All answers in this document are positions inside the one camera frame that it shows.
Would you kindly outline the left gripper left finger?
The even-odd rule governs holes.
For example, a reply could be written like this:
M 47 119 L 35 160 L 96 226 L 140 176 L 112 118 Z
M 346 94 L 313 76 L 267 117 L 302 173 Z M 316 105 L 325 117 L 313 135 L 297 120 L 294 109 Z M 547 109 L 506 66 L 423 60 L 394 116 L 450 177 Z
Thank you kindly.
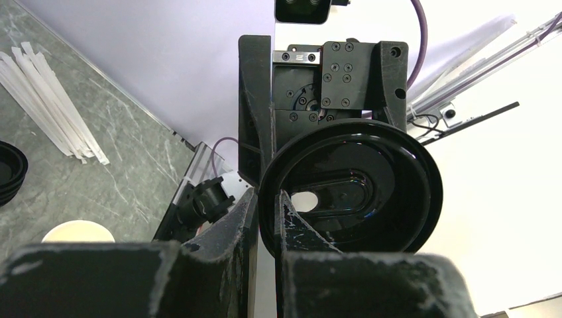
M 257 196 L 176 241 L 40 243 L 1 265 L 2 317 L 252 317 Z

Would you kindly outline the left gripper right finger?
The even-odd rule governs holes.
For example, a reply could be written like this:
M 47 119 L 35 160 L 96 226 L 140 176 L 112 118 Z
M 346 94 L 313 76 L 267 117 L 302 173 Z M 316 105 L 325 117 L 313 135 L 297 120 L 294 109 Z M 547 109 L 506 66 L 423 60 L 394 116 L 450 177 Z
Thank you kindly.
M 407 252 L 342 252 L 274 200 L 279 317 L 475 317 L 465 280 L 449 259 Z

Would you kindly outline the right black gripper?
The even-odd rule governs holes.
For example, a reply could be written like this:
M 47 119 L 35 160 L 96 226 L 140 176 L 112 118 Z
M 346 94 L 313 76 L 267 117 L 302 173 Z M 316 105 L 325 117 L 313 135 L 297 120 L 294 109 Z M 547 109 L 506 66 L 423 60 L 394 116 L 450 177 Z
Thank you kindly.
M 272 99 L 281 110 L 316 113 L 319 123 L 370 111 L 371 119 L 406 129 L 405 42 L 327 41 L 272 54 L 270 36 L 242 35 L 238 50 L 238 171 L 253 187 L 275 153 Z

